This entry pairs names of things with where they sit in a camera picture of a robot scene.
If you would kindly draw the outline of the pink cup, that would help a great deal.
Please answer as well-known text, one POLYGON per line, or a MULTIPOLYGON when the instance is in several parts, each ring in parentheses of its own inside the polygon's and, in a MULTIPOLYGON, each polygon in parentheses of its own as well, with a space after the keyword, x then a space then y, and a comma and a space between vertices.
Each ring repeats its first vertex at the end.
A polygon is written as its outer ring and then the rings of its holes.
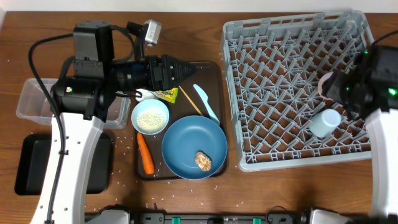
POLYGON ((318 82, 318 86, 317 86, 318 94, 319 94, 323 99, 325 99, 325 100, 331 100, 331 98, 327 98, 327 97, 323 94, 323 89, 324 89, 325 87, 330 86, 331 82, 333 81, 333 80, 331 79, 332 75, 333 75, 333 72, 328 72, 328 73, 324 74, 324 75, 320 78, 320 80, 319 80, 319 82, 318 82))

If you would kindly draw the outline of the light blue cup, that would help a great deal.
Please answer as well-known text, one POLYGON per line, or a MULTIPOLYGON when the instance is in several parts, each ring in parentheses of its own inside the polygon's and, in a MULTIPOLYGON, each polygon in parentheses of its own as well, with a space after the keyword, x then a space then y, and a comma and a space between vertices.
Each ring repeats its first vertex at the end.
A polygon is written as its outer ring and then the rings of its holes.
POLYGON ((341 123, 341 115, 333 109, 326 109, 312 118, 309 130, 318 138, 330 135, 341 123))

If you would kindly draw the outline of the light blue bowl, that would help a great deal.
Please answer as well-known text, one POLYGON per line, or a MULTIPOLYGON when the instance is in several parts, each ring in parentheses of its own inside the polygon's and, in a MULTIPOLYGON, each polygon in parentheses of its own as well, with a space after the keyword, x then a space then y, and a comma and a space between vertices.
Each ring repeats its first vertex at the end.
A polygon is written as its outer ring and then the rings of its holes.
POLYGON ((156 135, 165 129, 170 113, 165 103, 149 99, 138 103, 131 114, 131 123, 141 134, 156 135))

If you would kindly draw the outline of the dark blue plate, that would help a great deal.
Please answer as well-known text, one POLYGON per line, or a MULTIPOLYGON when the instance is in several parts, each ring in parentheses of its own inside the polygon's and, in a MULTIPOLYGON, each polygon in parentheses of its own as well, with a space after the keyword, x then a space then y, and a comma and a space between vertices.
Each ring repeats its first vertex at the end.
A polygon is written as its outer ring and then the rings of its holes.
POLYGON ((166 166, 183 179, 211 177, 223 167, 227 154, 228 143, 222 128, 204 116, 180 118, 168 128, 162 140, 162 157, 166 166), (212 161, 208 172, 203 172, 195 164, 195 155, 199 151, 212 161))

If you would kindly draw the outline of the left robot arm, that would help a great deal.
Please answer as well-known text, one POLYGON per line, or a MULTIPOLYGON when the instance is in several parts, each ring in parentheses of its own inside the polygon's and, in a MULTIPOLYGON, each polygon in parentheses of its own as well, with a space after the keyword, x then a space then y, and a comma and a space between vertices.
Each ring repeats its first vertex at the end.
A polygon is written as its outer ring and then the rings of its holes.
POLYGON ((116 97, 140 89, 169 90, 192 76, 194 64, 170 55, 146 56, 158 42, 161 24, 148 20, 119 27, 83 21, 70 37, 75 53, 43 93, 53 112, 52 143, 33 223, 84 223, 93 154, 116 97))

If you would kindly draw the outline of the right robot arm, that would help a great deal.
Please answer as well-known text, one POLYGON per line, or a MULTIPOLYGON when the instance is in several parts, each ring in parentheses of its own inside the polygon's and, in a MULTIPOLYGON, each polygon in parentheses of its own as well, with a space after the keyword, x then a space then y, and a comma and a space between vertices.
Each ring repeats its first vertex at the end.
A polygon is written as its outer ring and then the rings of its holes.
POLYGON ((320 95, 364 120, 372 154, 369 216, 351 223, 397 223, 397 48, 371 44, 349 73, 326 74, 320 95))

